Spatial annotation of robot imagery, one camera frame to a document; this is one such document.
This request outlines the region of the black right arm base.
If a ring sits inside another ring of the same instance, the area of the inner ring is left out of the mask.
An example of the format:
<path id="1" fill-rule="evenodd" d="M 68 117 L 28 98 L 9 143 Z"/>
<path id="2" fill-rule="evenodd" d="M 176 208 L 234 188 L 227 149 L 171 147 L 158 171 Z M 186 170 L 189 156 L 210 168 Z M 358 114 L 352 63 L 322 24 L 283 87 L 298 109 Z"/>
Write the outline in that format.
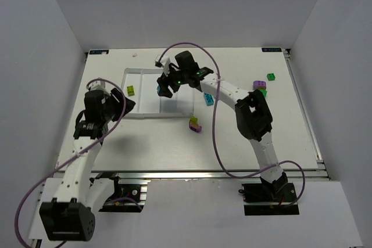
<path id="1" fill-rule="evenodd" d="M 293 183 L 288 183 L 279 194 L 272 193 L 262 184 L 242 184 L 238 190 L 244 201 L 246 216 L 299 215 Z"/>

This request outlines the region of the purple lime lego stack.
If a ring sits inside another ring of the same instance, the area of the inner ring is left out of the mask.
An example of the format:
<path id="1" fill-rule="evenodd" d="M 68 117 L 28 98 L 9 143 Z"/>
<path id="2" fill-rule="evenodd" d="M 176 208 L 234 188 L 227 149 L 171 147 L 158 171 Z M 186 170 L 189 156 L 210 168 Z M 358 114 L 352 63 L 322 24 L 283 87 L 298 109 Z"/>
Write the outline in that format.
<path id="1" fill-rule="evenodd" d="M 198 119 L 194 116 L 190 117 L 189 123 L 188 123 L 189 129 L 191 129 L 194 132 L 201 132 L 202 127 L 198 124 Z"/>

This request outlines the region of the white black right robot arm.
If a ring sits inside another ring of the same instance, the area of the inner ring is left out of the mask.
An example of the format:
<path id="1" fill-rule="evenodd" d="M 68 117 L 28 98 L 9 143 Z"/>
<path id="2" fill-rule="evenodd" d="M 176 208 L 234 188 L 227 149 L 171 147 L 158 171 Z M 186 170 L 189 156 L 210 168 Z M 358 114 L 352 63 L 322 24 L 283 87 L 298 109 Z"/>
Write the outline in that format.
<path id="1" fill-rule="evenodd" d="M 263 93 L 256 89 L 247 91 L 222 79 L 220 70 L 199 67 L 190 51 L 175 56 L 176 62 L 159 55 L 155 66 L 162 69 L 157 79 L 158 95 L 172 98 L 182 85 L 214 97 L 216 103 L 223 102 L 235 112 L 240 134 L 247 139 L 260 167 L 261 183 L 272 196 L 277 196 L 288 183 L 274 150 L 271 130 L 273 116 Z"/>

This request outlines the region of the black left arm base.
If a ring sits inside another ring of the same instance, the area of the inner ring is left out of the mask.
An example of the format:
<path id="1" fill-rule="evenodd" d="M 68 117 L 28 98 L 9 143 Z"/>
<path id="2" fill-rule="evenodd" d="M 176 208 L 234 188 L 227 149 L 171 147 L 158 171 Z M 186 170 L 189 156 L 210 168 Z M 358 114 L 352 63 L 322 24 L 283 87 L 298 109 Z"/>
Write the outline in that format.
<path id="1" fill-rule="evenodd" d="M 95 179 L 108 179 L 113 185 L 113 192 L 99 210 L 103 213 L 140 213 L 144 208 L 144 185 L 137 182 L 127 182 L 118 173 L 103 172 Z"/>

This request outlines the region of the lime green lego brick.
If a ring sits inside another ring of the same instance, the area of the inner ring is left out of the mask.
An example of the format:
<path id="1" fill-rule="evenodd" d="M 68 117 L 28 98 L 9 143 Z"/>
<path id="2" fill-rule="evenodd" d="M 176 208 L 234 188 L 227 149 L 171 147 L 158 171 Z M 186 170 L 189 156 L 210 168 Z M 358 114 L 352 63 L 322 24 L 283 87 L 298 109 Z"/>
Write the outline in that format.
<path id="1" fill-rule="evenodd" d="M 135 95 L 135 91 L 134 91 L 134 86 L 133 85 L 127 86 L 127 95 L 128 96 L 134 96 Z"/>

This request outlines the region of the purple green teal lego stack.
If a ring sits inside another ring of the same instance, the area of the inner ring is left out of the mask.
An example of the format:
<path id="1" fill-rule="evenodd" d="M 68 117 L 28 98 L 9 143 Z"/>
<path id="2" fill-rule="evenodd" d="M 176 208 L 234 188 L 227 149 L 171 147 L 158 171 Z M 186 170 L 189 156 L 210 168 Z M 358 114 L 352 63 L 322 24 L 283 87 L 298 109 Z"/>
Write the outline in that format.
<path id="1" fill-rule="evenodd" d="M 265 89 L 260 89 L 260 92 L 264 95 L 264 97 L 267 96 L 267 91 Z"/>

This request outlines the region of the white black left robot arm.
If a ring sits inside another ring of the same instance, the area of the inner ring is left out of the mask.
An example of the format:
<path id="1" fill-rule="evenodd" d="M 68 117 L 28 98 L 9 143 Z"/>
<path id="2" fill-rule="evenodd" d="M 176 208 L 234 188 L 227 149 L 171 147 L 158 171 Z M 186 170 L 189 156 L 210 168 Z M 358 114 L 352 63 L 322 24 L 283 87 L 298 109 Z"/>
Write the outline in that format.
<path id="1" fill-rule="evenodd" d="M 108 125 L 118 124 L 135 102 L 121 89 L 107 91 L 91 87 L 84 96 L 84 110 L 76 118 L 72 161 L 67 163 L 62 181 L 49 202 L 42 202 L 40 218 L 51 241 L 89 241 L 95 230 L 95 214 L 115 187 L 110 181 L 91 182 L 94 161 L 109 133 Z"/>

